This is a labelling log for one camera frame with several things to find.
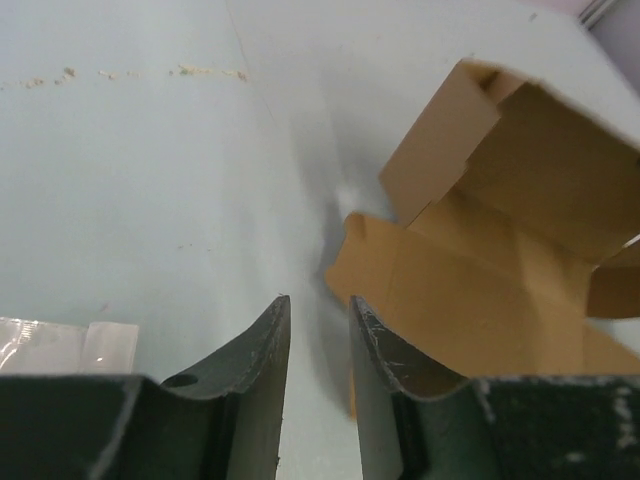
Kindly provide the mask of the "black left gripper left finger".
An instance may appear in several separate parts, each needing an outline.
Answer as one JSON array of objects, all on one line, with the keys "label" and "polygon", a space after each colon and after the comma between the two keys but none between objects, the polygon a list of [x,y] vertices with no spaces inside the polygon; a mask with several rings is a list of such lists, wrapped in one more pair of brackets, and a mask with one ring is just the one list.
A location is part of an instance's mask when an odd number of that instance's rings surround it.
[{"label": "black left gripper left finger", "polygon": [[155,382],[5,375],[5,479],[272,479],[291,338],[282,295],[237,337]]}]

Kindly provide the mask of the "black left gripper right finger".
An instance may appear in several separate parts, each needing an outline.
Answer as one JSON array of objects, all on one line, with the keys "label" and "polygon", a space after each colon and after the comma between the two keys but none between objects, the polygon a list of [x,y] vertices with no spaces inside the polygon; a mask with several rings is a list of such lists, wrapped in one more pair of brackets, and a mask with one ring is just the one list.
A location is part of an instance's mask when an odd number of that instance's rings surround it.
[{"label": "black left gripper right finger", "polygon": [[635,375],[465,377],[349,306],[367,479],[635,479]]}]

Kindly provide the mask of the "brown cardboard box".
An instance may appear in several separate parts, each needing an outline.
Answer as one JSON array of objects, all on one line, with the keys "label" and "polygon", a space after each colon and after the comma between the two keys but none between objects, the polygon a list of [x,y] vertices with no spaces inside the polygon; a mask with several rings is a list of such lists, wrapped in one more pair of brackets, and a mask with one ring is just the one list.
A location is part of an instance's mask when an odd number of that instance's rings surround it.
[{"label": "brown cardboard box", "polygon": [[459,61],[325,273],[465,376],[635,374],[589,325],[639,313],[639,143],[549,85]]}]

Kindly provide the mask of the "aluminium frame rail right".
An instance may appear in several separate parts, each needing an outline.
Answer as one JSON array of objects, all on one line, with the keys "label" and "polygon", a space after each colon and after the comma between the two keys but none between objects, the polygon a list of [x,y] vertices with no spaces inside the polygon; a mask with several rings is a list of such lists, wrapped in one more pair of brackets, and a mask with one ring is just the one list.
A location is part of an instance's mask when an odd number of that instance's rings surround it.
[{"label": "aluminium frame rail right", "polygon": [[620,3],[621,0],[592,0],[579,13],[578,19],[585,28],[592,28]]}]

